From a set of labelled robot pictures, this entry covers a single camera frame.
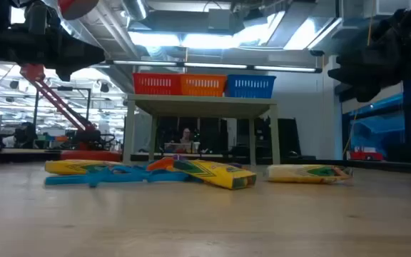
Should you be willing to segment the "person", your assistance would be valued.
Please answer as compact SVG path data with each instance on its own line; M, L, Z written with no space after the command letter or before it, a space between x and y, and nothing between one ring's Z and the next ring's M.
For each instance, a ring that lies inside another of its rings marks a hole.
M34 148L34 141L38 138L36 127L31 122L23 122L15 129L14 147L15 148Z
M179 139L180 143L187 144L193 142L193 135L189 128L184 128L182 132L182 136Z

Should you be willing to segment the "long ceiling light bar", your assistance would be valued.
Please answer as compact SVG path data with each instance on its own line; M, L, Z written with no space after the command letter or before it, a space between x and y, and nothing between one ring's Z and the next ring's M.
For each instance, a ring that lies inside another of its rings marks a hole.
M162 67L181 67L181 68L209 68L209 69L240 69L252 71L277 71L292 73L319 74L323 70L317 67L299 66L266 66L249 64L216 64L200 62L179 62L179 61L131 61L131 60L107 60L102 62L105 65L133 65L133 66L162 66Z

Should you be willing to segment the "red articulated stand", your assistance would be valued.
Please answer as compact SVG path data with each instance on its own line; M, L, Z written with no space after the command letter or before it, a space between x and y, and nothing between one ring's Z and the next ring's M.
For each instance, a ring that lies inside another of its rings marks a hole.
M106 139L106 134L72 109L46 84L44 73L46 68L53 69L61 80L69 81L73 72L104 61L103 49L76 39L65 31L56 10L42 0L29 0L25 5L24 32L32 42L18 60L21 74L77 128L75 135L65 143L65 147L74 150L75 154L68 153L67 156L119 161L119 154L110 152L115 137Z

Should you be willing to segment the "yellow green crayon box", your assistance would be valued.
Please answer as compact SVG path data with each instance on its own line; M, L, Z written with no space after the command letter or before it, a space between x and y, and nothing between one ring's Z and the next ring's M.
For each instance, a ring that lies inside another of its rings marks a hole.
M108 166L120 165L114 161L94 161L94 160L62 160L47 161L44 169L48 173L55 175L82 175L90 168L103 168Z
M329 184L352 178L353 169L322 164L280 164L267 167L264 176L276 183Z
M176 170L187 173L215 186L237 190L255 185L257 174L244 168L213 161L174 161Z

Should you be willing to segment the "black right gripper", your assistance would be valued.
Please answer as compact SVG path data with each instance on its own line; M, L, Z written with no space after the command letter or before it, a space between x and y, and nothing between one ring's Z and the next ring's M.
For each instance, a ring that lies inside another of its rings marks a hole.
M340 65L369 66L372 50L377 55L377 66L371 74L353 67L329 70L328 76L340 82L335 93L342 100L368 102L381 87L411 80L411 9L398 9L391 17L373 24L369 46L341 53L336 61Z

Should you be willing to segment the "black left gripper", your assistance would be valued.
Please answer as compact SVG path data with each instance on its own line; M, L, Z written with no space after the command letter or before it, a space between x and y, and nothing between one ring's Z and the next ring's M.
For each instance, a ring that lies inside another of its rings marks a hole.
M64 31L46 30L43 34L30 33L34 39L31 64L42 64L55 69L62 81L70 81L72 72L105 61L102 48L75 39Z

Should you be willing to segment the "silver air duct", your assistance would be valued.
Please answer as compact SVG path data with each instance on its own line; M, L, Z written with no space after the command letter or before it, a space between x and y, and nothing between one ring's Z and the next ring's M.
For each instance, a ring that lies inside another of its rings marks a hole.
M149 13L145 0L121 0L125 12L136 21L144 20Z

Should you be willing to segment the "blue plastic basket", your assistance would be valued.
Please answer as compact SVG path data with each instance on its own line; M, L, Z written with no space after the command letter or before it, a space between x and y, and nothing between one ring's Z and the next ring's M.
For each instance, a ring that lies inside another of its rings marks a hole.
M226 81L225 97L270 99L275 79L275 76L230 74Z

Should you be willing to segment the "black cabinet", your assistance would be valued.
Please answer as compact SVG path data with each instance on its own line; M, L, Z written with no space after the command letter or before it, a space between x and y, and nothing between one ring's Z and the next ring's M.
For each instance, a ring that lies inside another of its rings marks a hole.
M280 157L301 155L298 127L295 119L278 119Z

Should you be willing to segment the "beige table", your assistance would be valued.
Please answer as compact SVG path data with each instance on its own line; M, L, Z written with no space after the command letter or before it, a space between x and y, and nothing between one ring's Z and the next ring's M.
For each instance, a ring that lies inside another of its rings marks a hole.
M280 163L278 103L274 99L130 94L127 101L123 145L124 164L132 164L131 154L133 153L136 108L140 108L152 117L148 151L150 161L154 159L155 136L159 117L233 118L249 120L250 164L254 166L256 165L254 120L268 111L270 113L272 160L275 165Z

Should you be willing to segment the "red box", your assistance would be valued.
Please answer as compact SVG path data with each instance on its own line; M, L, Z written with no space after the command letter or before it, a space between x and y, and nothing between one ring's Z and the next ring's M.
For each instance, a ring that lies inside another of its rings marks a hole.
M352 161L383 161L384 155L375 147L354 146L346 153L347 160Z

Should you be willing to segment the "orange plastic basket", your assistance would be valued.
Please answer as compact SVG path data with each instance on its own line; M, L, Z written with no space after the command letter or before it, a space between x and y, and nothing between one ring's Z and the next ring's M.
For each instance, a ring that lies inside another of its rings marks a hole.
M227 76L182 74L181 91L185 96L222 97Z

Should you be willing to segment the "red plastic basket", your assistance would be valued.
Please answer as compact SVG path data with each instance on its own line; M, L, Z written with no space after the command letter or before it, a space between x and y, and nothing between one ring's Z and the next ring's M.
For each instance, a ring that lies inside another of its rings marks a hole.
M181 95L179 74L133 73L135 94Z

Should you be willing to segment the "grey ceiling air unit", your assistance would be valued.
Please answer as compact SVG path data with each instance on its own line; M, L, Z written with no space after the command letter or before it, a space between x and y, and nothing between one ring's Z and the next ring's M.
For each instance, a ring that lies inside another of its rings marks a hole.
M391 16L398 9L411 8L411 0L339 0L339 3L345 19Z

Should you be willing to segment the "dark low bench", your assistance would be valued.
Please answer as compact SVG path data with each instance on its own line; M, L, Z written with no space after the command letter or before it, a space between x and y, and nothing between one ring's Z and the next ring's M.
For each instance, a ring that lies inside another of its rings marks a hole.
M60 158L60 151L26 148L3 148L0 150L0 163L56 161Z

